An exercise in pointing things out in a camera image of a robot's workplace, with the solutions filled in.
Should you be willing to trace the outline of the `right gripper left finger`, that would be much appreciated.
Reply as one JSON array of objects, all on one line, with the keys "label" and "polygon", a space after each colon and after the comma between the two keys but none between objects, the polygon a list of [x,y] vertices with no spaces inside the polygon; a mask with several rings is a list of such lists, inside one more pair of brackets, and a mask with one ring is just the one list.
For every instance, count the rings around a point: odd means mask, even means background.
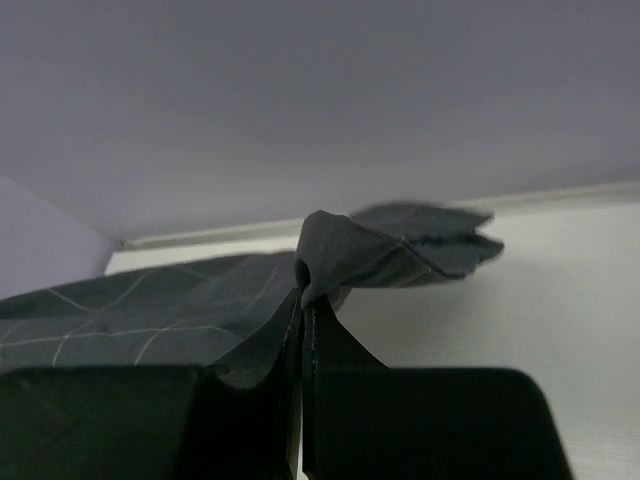
[{"label": "right gripper left finger", "polygon": [[22,368],[1,377],[5,479],[291,479],[299,296],[208,366]]}]

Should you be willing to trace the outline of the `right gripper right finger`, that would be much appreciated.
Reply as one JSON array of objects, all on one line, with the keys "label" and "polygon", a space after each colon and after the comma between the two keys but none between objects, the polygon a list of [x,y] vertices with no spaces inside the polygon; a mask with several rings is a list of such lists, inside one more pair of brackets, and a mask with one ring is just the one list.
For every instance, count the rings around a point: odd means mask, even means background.
[{"label": "right gripper right finger", "polygon": [[311,479],[569,479],[531,377],[505,368],[390,368],[335,316],[304,312],[302,468]]}]

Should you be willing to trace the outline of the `dark checked cloth napkin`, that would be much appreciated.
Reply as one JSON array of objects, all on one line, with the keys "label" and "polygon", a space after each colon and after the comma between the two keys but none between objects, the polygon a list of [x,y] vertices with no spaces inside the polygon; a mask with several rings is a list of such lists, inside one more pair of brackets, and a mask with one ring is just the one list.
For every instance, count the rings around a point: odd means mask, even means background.
[{"label": "dark checked cloth napkin", "polygon": [[1,303],[1,368],[218,362],[287,303],[466,278],[497,258],[488,213],[391,203],[317,211],[297,246],[122,272]]}]

